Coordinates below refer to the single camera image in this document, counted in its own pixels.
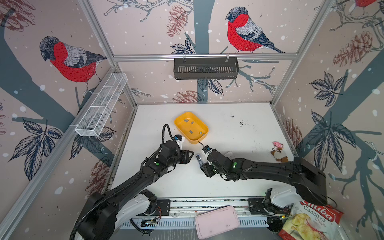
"pink plastic lid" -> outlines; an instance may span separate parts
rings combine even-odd
[[[195,224],[199,239],[209,238],[240,226],[233,206],[201,214],[195,217]]]

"white wire mesh basket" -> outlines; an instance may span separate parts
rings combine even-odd
[[[112,73],[109,76],[75,129],[80,136],[100,135],[126,83],[125,73]]]

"white tabletop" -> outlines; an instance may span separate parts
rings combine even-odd
[[[245,158],[258,162],[276,162],[270,151],[272,142],[284,144],[288,159],[293,154],[283,136],[278,122],[268,103],[228,104],[162,104],[140,105],[118,166],[113,187],[129,179],[140,169],[140,163],[149,157],[161,143],[164,124],[170,126],[173,135],[181,134],[174,120],[184,112],[194,113],[209,128],[202,141],[204,145],[216,148],[233,158]],[[166,130],[165,141],[170,140]],[[200,144],[187,140],[183,149],[201,154]],[[219,175],[208,178],[200,170],[195,158],[161,177],[147,187],[157,197],[247,197],[263,196],[268,188],[283,187],[286,184],[265,179],[224,181]]]

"chip bag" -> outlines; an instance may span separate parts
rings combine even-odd
[[[343,215],[327,206],[316,206],[306,201],[295,203],[279,236],[284,240],[332,240]]]

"wall-mounted basket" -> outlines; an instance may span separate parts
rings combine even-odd
[[[175,58],[173,72],[177,80],[235,79],[239,64],[237,58]]]
[[[109,76],[75,129],[80,136],[100,135],[126,83],[125,73],[112,73]]]

